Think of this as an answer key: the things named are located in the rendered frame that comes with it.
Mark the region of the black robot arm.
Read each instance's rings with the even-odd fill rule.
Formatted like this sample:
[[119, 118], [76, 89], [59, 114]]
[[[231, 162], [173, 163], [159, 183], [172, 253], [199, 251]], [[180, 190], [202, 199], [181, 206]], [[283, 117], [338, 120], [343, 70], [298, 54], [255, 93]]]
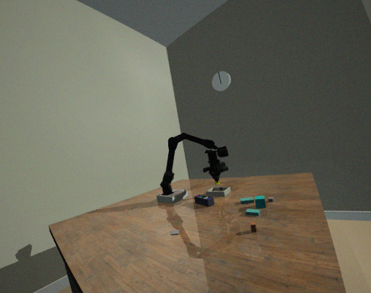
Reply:
[[180, 142], [184, 139], [187, 139], [189, 141], [193, 141], [193, 142], [196, 142], [198, 144], [201, 144], [208, 149], [218, 149], [216, 151], [206, 150], [204, 152], [205, 154], [208, 153], [209, 159], [216, 159], [217, 154], [220, 157], [227, 157], [228, 156], [226, 146], [218, 148], [212, 140], [200, 139], [198, 137], [195, 137], [195, 136], [192, 136], [192, 135], [189, 135], [189, 134], [186, 134], [186, 133], [182, 133], [182, 134], [177, 135], [175, 137], [170, 137], [168, 139], [169, 152], [168, 152], [168, 158], [167, 158], [167, 167], [166, 167], [166, 171], [165, 171], [165, 174], [163, 176], [162, 182], [160, 183], [160, 186], [163, 189], [163, 194], [162, 194], [163, 196], [168, 196], [171, 193], [174, 193], [174, 192], [172, 192], [172, 188], [171, 188], [171, 182], [174, 179], [173, 160], [174, 160], [175, 150], [177, 148], [178, 142]]

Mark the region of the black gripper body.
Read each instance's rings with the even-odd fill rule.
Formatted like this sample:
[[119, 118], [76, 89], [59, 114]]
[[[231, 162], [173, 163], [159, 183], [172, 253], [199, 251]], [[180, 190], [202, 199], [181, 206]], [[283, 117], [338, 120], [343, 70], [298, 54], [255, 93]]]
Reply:
[[220, 167], [219, 166], [219, 163], [218, 163], [219, 159], [209, 159], [208, 163], [210, 164], [210, 167], [206, 167], [203, 169], [204, 172], [225, 172], [226, 170], [228, 170], [228, 167], [227, 166], [222, 166]]

